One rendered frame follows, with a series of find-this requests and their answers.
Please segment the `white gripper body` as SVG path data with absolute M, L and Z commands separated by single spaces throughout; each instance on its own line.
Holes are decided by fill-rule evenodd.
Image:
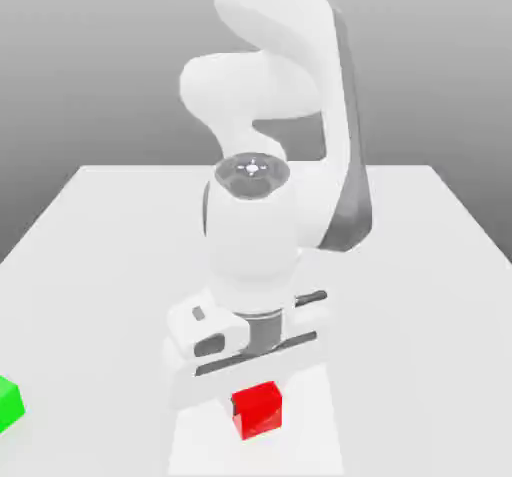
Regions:
M 171 338 L 163 342 L 168 405 L 185 409 L 267 381 L 284 383 L 296 372 L 327 358 L 331 315 L 326 307 L 301 307 L 294 314 L 291 336 L 260 356 L 236 354 L 203 361 L 186 360 Z

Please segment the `small green cube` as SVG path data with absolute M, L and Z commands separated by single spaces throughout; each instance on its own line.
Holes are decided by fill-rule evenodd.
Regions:
M 0 434 L 25 414 L 19 386 L 0 375 Z

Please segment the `small red cube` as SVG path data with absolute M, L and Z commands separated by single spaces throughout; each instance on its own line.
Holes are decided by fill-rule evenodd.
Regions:
M 283 398 L 274 381 L 237 391 L 231 395 L 232 420 L 242 440 L 282 426 Z

